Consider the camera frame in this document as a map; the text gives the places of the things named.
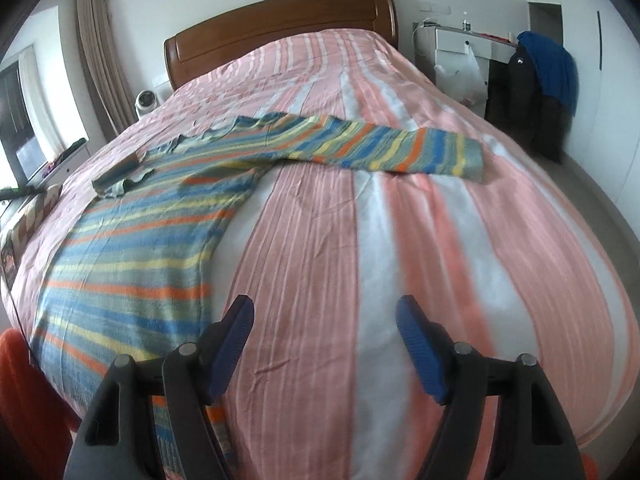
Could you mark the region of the striped knit sweater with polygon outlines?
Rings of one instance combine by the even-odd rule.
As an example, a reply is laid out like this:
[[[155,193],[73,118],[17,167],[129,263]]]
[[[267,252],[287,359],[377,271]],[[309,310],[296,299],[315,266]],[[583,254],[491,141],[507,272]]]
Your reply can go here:
[[[395,323],[412,295],[489,350],[454,194],[483,170],[459,133],[331,116],[240,117],[145,155],[44,279],[32,343],[85,411],[115,356],[164,356],[235,296],[255,324],[221,408],[243,479],[405,479],[434,437]]]

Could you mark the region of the chevron patterned pillow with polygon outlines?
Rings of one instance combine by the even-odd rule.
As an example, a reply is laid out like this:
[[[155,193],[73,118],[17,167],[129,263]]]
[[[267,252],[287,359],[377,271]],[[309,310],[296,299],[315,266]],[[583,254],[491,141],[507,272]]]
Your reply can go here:
[[[46,220],[61,192],[62,184],[56,184],[32,196],[1,231],[1,275],[9,287],[13,286],[27,243]]]

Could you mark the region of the white window ledge cabinet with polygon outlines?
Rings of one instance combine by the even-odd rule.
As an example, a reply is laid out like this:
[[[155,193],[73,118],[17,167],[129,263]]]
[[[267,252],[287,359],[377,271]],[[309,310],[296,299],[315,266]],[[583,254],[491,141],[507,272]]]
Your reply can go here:
[[[90,153],[87,148],[88,140],[80,138],[53,162],[47,162],[38,169],[30,180],[35,186],[50,186],[63,183],[75,170],[86,162]]]

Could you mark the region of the orange fuzzy garment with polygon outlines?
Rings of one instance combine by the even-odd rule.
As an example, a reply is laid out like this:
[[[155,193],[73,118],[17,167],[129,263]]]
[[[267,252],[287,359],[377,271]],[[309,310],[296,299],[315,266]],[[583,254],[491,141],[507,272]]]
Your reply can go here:
[[[79,417],[29,362],[22,334],[1,334],[1,477],[61,479]]]

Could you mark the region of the beige curtain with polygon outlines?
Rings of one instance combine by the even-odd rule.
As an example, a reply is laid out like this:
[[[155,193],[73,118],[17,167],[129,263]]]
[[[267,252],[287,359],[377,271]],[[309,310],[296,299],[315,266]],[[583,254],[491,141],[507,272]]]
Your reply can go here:
[[[111,138],[137,119],[134,95],[117,53],[106,0],[76,0],[79,49]]]

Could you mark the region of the pink striped bed sheet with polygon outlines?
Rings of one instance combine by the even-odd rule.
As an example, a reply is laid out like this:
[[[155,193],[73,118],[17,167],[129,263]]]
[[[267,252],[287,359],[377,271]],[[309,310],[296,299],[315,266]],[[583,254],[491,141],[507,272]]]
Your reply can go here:
[[[44,382],[85,413],[107,367],[253,299],[210,412],[243,479],[408,479],[442,409],[395,323],[541,362],[581,448],[639,374],[624,285],[508,136],[380,35],[308,32],[199,76],[84,162],[1,293]]]

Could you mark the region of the brown wooden headboard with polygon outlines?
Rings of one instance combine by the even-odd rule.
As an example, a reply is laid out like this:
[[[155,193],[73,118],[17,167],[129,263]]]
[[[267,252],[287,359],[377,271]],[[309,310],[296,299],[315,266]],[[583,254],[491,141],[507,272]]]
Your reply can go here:
[[[193,25],[164,42],[171,88],[271,41],[332,28],[370,30],[399,44],[394,0],[264,0]]]

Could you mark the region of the white plastic bag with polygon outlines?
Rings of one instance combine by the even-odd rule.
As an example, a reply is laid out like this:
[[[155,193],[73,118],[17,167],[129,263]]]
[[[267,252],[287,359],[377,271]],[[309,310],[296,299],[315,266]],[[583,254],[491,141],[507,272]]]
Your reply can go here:
[[[470,44],[461,52],[437,50],[434,70],[437,88],[451,99],[465,106],[487,100],[488,84]]]

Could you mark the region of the blue cloth on chair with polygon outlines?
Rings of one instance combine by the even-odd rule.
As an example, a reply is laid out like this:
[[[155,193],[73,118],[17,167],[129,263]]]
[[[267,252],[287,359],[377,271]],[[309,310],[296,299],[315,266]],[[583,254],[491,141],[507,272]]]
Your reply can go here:
[[[574,58],[553,39],[530,30],[518,35],[518,45],[526,51],[535,67],[542,94],[555,98],[574,115],[578,99]]]

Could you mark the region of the white desk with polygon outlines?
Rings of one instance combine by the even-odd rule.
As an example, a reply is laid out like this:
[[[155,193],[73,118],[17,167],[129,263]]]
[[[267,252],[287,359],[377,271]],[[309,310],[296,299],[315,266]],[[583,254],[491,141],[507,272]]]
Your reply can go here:
[[[508,40],[420,23],[412,33],[418,69],[451,99],[483,115],[492,62],[508,64],[516,47]]]

